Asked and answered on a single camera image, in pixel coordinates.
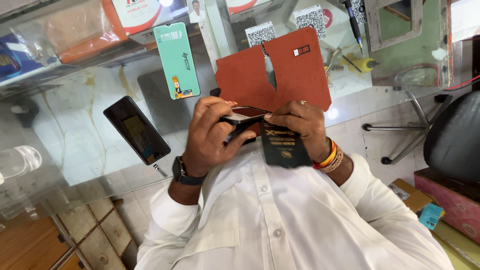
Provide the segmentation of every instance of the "black watch strap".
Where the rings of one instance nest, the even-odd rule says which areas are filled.
[[[179,184],[186,184],[186,185],[199,185],[202,184],[205,180],[205,176],[203,177],[193,177],[187,176],[185,172],[185,166],[181,157],[176,157],[175,161],[172,165],[173,176],[175,177],[175,181]]]

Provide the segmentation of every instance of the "blue screwdriver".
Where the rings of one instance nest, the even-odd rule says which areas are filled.
[[[352,26],[353,36],[355,37],[358,44],[360,45],[360,51],[362,55],[365,56],[365,54],[363,54],[363,48],[361,45],[359,24],[357,23],[357,19],[355,18],[355,15],[353,14],[353,11],[352,11],[352,3],[350,2],[350,0],[345,0],[343,4],[347,8],[348,16],[350,17],[350,25]]]

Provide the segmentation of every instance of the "hand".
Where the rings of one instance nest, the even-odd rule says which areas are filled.
[[[224,115],[233,115],[230,104],[233,105],[221,98],[207,97],[199,99],[195,105],[182,156],[188,176],[205,176],[215,165],[232,159],[247,139],[256,137],[255,132],[244,131],[225,142],[235,126],[218,120]]]
[[[265,121],[284,126],[300,133],[310,158],[315,163],[323,162],[332,150],[332,142],[325,136],[324,111],[315,105],[289,101]]]

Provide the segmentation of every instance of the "chair base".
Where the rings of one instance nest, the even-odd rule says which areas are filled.
[[[423,112],[420,104],[418,103],[417,99],[413,95],[410,90],[407,90],[407,95],[411,99],[411,103],[415,112],[417,113],[420,124],[415,126],[372,126],[371,124],[364,124],[362,129],[365,131],[372,131],[372,130],[379,130],[379,131],[419,131],[418,135],[407,145],[405,149],[400,152],[393,160],[388,157],[382,158],[382,164],[385,165],[395,165],[399,162],[404,156],[410,153],[428,134],[431,125],[437,120],[438,116],[450,105],[452,102],[453,96],[452,95],[437,95],[435,96],[435,101],[441,103],[441,107],[432,117],[432,119],[428,120],[427,116]]]

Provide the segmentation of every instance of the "drawer handle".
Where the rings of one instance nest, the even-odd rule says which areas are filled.
[[[121,236],[121,231],[120,231],[120,229],[117,228],[117,227],[113,227],[113,229],[115,230],[115,234],[116,234],[118,237],[120,237],[120,236]]]
[[[100,261],[102,261],[103,264],[108,264],[108,257],[103,254],[100,254]]]

